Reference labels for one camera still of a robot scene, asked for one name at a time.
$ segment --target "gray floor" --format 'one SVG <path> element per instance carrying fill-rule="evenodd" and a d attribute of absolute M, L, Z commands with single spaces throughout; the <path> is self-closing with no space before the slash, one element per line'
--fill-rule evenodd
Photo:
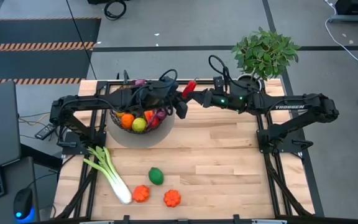
<path fill-rule="evenodd" d="M 69 3 L 76 17 L 103 17 L 103 5 L 88 5 L 86 0 Z M 278 32 L 292 36 L 296 44 L 336 45 L 324 27 L 333 10 L 323 0 L 268 3 Z M 268 28 L 260 0 L 132 0 L 127 5 L 122 19 L 103 18 L 98 47 L 234 45 L 258 26 Z M 64 0 L 5 0 L 0 9 L 0 18 L 69 16 Z M 334 23 L 329 27 L 341 43 L 351 40 L 352 45 L 358 45 L 358 24 Z M 227 62 L 232 76 L 239 74 L 232 55 L 225 50 L 94 52 L 92 63 L 99 79 L 112 79 L 124 69 L 131 78 L 157 78 L 169 68 L 177 69 L 180 78 L 209 78 L 216 75 L 208 65 L 209 54 Z M 358 218 L 358 62 L 344 51 L 300 52 L 299 58 L 299 64 L 288 68 L 294 93 L 324 93 L 335 100 L 341 113 L 333 123 L 305 128 L 306 138 L 314 141 L 310 154 L 325 215 Z M 19 85 L 19 113 L 48 111 L 53 100 L 77 91 L 78 85 Z M 21 124 L 20 131 L 31 136 L 40 128 Z M 55 138 L 50 142 L 22 141 L 48 154 L 60 152 Z M 47 172 L 39 167 L 36 171 L 38 176 Z M 40 198 L 41 207 L 48 208 L 55 193 L 54 177 L 37 185 L 45 193 Z"/>

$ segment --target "white pot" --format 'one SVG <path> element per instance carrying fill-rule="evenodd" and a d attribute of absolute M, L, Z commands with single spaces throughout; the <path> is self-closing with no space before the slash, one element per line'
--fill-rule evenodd
<path fill-rule="evenodd" d="M 252 75 L 243 73 L 242 75 L 240 75 L 240 76 L 237 78 L 237 80 L 241 80 L 241 78 L 244 79 L 245 77 L 247 77 L 247 79 L 250 80 L 251 77 L 252 77 Z M 257 85 L 258 85 L 259 90 L 261 90 L 261 89 L 262 89 L 262 83 L 260 82 L 260 80 L 257 81 Z"/>

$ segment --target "hazard stripe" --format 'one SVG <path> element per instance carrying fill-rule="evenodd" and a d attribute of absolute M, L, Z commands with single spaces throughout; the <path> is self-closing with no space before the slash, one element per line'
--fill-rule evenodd
<path fill-rule="evenodd" d="M 57 19 L 73 19 L 71 17 L 58 18 L 15 18 L 15 19 L 0 19 L 0 21 L 29 21 L 29 20 L 57 20 Z M 74 19 L 101 19 L 100 17 L 74 17 Z"/>
<path fill-rule="evenodd" d="M 0 51 L 32 51 L 32 50 L 93 50 L 94 42 L 49 42 L 49 43 L 8 43 L 0 44 Z"/>
<path fill-rule="evenodd" d="M 18 85 L 43 85 L 43 84 L 77 84 L 84 78 L 0 78 L 0 84 L 13 81 Z"/>

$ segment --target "floor mat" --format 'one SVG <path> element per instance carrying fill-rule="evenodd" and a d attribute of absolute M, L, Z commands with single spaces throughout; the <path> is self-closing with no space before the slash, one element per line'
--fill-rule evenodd
<path fill-rule="evenodd" d="M 0 19 L 0 83 L 78 83 L 86 78 L 100 18 Z"/>

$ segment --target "wire basket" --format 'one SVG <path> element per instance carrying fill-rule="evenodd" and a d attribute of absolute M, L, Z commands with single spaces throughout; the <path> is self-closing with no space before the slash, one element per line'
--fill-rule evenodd
<path fill-rule="evenodd" d="M 119 89 L 121 89 L 121 88 L 132 88 L 132 87 L 135 87 L 135 81 L 129 81 L 126 84 L 120 86 Z M 136 115 L 136 114 L 132 114 L 132 115 L 134 115 L 135 118 L 144 118 L 146 120 L 144 114 L 142 114 L 140 116 Z M 151 124 L 153 123 L 153 121 L 155 119 L 158 119 L 157 118 L 157 110 L 155 110 L 153 117 L 150 119 L 150 121 L 147 122 L 146 128 L 143 131 L 134 131 L 132 129 L 126 129 L 126 128 L 122 127 L 121 117 L 119 117 L 114 110 L 110 110 L 110 117 L 111 117 L 111 120 L 114 122 L 114 124 L 116 124 L 121 129 L 125 130 L 126 132 L 132 133 L 132 134 L 146 134 L 146 133 L 149 133 L 151 131 L 154 131 L 162 124 L 163 120 L 165 119 L 165 118 L 160 119 L 156 126 L 152 126 Z"/>

